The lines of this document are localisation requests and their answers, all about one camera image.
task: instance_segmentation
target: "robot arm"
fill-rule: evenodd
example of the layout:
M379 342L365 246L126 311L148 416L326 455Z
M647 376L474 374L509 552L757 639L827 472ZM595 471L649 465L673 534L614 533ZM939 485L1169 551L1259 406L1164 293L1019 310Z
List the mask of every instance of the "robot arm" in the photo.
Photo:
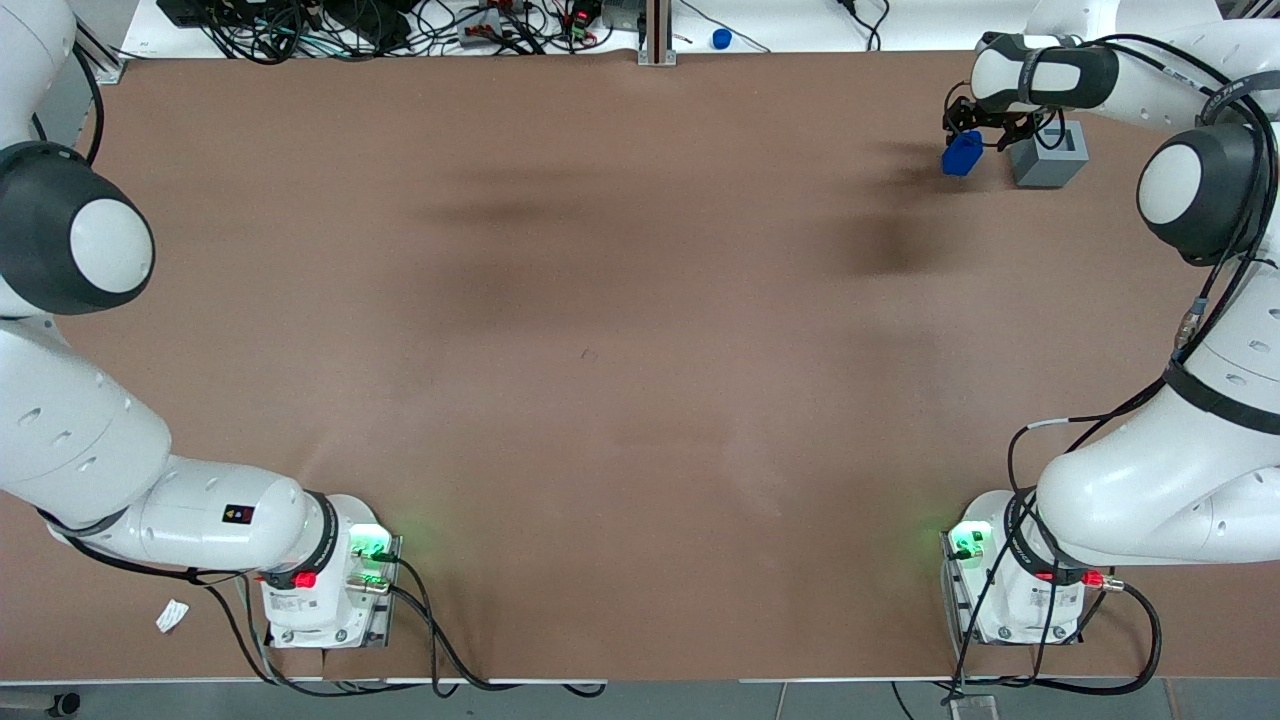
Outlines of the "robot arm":
M972 603L988 584L993 589L975 619L987 642L1038 643L1047 624L1053 638L1073 637L1085 568L1280 559L1280 222L1252 215L1267 225L1249 229L1261 240L1251 249L1235 245L1242 219L1251 217L1245 209L1275 202L1276 179L1258 178L1268 174L1280 126L1224 114L1198 127L1222 83L1174 54L1123 37L1082 44L989 36L973 69L975 105L997 119L1079 109L1181 131L1143 170L1138 210L1184 259L1225 265L1224 277L1239 268L1240 282L1203 337L1198 323L1207 297L1197 299L1164 386L1148 402L1108 436L1046 468L1034 489L1036 518L1018 514L1027 496L992 492L950 533L952 547L965 551L952 553L961 559L959 594ZM1271 20L1216 22L1160 40L1231 79L1280 63L1280 26ZM1252 96L1274 120L1280 91ZM987 550L1007 543L1012 561L996 569L995 552L961 547L975 547L974 530ZM1057 585L1052 611L1044 602L1051 584Z
M374 620L387 621L392 538L366 505L173 455L164 420L54 327L133 300L155 265L133 202L73 150L29 137L74 37L64 3L0 0L0 489L82 551L260 570L276 644L385 637Z
M1267 20L1190 27L1165 42L1204 58L1239 78L1280 63L1280 28ZM1065 40L1068 45L1075 41ZM1082 109L1130 124L1184 131L1152 158L1139 181L1138 205L1148 227L1189 260L1216 261L1249 197L1257 143L1239 123L1197 128L1207 94L1203 72L1151 46L1134 47L1164 70L1111 46L1062 46L1055 37L995 36L973 70L977 102L989 113L1041 108ZM1280 92L1262 92L1263 110L1280 109ZM1270 259L1275 220L1258 258ZM1274 269L1258 265L1231 309L1187 361L1196 378L1174 383L1110 437L1064 455L1038 491L1041 516L1062 550L1089 565L1134 562L1243 562L1280 557L1280 488L1267 483L1280 464L1280 436L1243 427L1189 402L1184 386L1266 411L1280 411L1280 297ZM1222 491L1226 495L1217 496ZM1228 520L1228 507L1248 510ZM1258 509L1268 507L1266 518ZM1253 530L1263 530L1260 536Z

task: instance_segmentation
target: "floor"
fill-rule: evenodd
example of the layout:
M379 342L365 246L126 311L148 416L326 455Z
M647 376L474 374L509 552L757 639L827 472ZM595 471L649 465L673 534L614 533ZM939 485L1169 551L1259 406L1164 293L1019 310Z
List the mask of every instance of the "floor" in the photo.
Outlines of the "floor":
M945 720L942 691L901 683L915 720ZM447 701L413 689L371 698L314 700L259 683L154 683L78 688L82 720L896 720L906 719L887 683L616 683L582 700L557 687L503 693L460 689ZM997 689L1004 720L1280 720L1280 680L1155 682L1119 698L1062 694L1039 688ZM44 716L0 710L0 720Z

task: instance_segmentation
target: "brown mat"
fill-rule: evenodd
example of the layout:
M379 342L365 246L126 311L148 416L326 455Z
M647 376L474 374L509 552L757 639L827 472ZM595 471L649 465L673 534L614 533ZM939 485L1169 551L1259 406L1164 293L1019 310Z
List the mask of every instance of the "brown mat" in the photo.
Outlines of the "brown mat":
M1085 119L1064 191L995 155L938 177L970 63L137 63L100 169L155 281L63 327L178 452L369 501L483 674L945 675L938 530L1014 429L1153 378L1201 278L1133 208L1158 135ZM1028 438L1024 482L1069 437ZM246 674L209 598L0 512L0 676ZM1280 674L1274 565L1125 577L1162 674ZM161 638L169 596L193 610ZM1048 671L1137 671L1108 605ZM325 673L426 675L413 623Z

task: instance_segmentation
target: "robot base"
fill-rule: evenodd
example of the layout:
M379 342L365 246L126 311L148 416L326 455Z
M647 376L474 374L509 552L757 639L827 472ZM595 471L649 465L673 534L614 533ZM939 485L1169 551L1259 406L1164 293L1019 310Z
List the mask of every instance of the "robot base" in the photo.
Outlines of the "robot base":
M964 641L973 607L987 585L1000 548L1005 546L1005 507L1012 500L1010 491L993 491L979 496L965 510L964 519L942 534L943 594L957 642ZM1050 644L1075 642L1075 628L1084 601L1084 585L1060 585L1053 597L1052 618L1048 616L1050 583L1037 579L1005 552L996 570L995 583L978 611L973 642L983 644ZM1046 619L1052 621L1044 635Z
M362 553L399 555L401 538L381 528L362 501L349 495L328 498L342 518L342 529L333 557L316 574L315 587L284 592L262 587L270 644L312 650L387 647L394 596L385 588L396 583L399 565L376 562ZM379 550L369 547L371 543ZM379 582L380 588L356 582L360 579ZM325 607L335 597L338 607Z

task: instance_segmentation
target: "red connector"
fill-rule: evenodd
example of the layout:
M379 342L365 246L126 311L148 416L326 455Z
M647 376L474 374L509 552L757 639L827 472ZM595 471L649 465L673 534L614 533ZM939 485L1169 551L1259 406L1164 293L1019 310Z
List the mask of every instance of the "red connector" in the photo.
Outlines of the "red connector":
M1124 589L1124 582L1117 580L1110 575L1103 575L1097 570L1085 570L1084 578L1080 579L1084 587L1098 589L1102 592L1120 592Z

